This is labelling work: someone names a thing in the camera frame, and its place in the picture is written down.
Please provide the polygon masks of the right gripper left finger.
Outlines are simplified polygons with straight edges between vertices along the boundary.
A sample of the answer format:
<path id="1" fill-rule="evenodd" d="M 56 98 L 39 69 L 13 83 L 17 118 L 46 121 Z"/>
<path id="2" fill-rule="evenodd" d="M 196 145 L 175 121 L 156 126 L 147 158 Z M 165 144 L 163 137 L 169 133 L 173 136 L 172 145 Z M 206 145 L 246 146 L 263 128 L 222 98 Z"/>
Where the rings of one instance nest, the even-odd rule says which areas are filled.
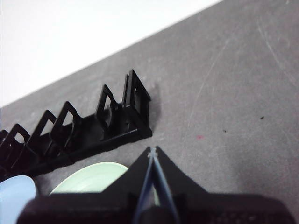
<path id="1" fill-rule="evenodd" d="M 39 196 L 27 203 L 19 224 L 115 224 L 132 222 L 150 164 L 147 147 L 129 169 L 102 192 Z"/>

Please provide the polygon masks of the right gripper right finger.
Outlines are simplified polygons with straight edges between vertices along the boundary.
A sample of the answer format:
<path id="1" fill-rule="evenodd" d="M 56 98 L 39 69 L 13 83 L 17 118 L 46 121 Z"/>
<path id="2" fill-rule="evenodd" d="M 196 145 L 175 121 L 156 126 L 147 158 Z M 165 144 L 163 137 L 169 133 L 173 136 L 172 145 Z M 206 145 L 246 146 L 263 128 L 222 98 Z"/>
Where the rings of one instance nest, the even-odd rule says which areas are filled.
<path id="1" fill-rule="evenodd" d="M 292 224 L 293 215 L 278 199 L 257 194 L 212 193 L 188 177 L 156 147 L 158 171 L 164 176 L 183 224 Z"/>

